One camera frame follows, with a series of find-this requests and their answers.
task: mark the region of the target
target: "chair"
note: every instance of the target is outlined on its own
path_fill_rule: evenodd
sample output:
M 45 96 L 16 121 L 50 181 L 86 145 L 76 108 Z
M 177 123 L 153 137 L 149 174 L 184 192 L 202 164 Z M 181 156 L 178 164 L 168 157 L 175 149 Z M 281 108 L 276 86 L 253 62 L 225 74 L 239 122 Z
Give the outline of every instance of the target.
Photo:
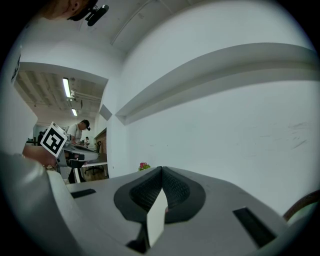
M 101 146 L 101 141 L 98 141 L 97 142 L 97 146 L 96 146 L 96 152 L 98 154 L 99 154 L 99 151 L 100 151 L 100 146 Z M 92 170 L 92 175 L 95 175 L 95 170 L 101 170 L 101 171 L 104 172 L 105 171 L 104 168 L 103 167 L 101 168 L 100 166 L 102 166 L 102 165 L 92 166 L 88 170 L 85 170 L 84 173 L 87 174 L 87 171 L 90 171 L 90 170 Z

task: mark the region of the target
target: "ceiling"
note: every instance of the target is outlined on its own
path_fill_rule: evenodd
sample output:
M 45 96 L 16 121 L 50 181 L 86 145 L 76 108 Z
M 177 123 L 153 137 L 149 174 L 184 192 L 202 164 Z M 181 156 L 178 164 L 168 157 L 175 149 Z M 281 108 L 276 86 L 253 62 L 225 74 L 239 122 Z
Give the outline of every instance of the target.
M 102 33 L 127 53 L 156 25 L 199 2 L 203 0 L 99 0 L 97 5 L 108 5 L 109 11 L 94 26 L 89 27 L 84 19 L 76 26 L 79 31 Z
M 67 100 L 63 77 L 68 78 L 70 90 L 87 96 L 81 95 L 76 96 L 73 101 Z M 71 109 L 76 109 L 78 116 L 94 119 L 99 111 L 105 85 L 47 72 L 19 71 L 14 87 L 31 107 L 49 108 L 69 113 L 70 116 L 73 116 Z

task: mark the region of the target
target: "wooden floor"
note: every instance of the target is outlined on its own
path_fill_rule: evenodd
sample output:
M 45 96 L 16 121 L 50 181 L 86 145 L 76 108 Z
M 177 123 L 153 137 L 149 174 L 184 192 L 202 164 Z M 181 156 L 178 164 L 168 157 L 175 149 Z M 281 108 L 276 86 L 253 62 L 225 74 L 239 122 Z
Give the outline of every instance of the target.
M 105 180 L 108 179 L 107 176 L 105 176 L 105 172 L 102 170 L 94 170 L 94 175 L 93 171 L 89 170 L 85 173 L 85 170 L 87 168 L 83 168 L 83 174 L 84 174 L 84 179 L 86 182 L 93 182 L 93 181 L 99 181 L 99 180 Z
M 86 182 L 93 182 L 93 181 L 99 181 L 99 180 L 105 180 L 109 178 L 109 173 L 108 173 L 108 167 L 107 165 L 104 165 L 103 168 L 106 170 L 106 175 L 105 176 L 105 172 L 99 169 L 95 169 L 94 170 L 94 174 L 92 170 L 89 170 L 85 173 L 85 171 L 87 169 L 89 169 L 89 167 L 84 167 L 83 168 L 83 175 L 84 175 L 84 179 Z M 63 179 L 64 183 L 67 185 L 69 184 L 68 179 Z

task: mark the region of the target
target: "fluorescent ceiling light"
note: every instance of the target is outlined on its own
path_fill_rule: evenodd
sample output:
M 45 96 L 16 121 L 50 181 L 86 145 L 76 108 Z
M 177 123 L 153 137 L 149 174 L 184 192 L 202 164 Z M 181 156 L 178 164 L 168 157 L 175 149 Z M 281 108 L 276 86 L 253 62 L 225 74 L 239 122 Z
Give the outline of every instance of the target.
M 65 90 L 65 95 L 68 98 L 71 98 L 68 78 L 63 78 L 62 81 L 63 81 L 64 90 Z
M 72 109 L 72 113 L 77 116 L 77 111 L 74 108 Z

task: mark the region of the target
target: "hand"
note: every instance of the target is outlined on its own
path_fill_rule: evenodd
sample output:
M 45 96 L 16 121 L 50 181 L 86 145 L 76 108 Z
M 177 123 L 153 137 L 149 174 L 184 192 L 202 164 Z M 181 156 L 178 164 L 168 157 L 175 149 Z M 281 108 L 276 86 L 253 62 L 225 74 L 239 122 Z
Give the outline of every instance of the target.
M 69 151 L 64 151 L 64 157 L 65 157 L 66 160 L 69 159 Z M 77 158 L 79 157 L 79 155 L 78 155 L 78 154 L 74 154 L 73 157 L 74 157 L 75 159 L 77 159 Z
M 57 159 L 53 154 L 47 151 L 43 146 L 24 146 L 22 154 L 26 158 L 38 161 L 43 166 L 55 166 Z
M 76 144 L 76 137 L 75 136 L 71 136 L 71 144 Z

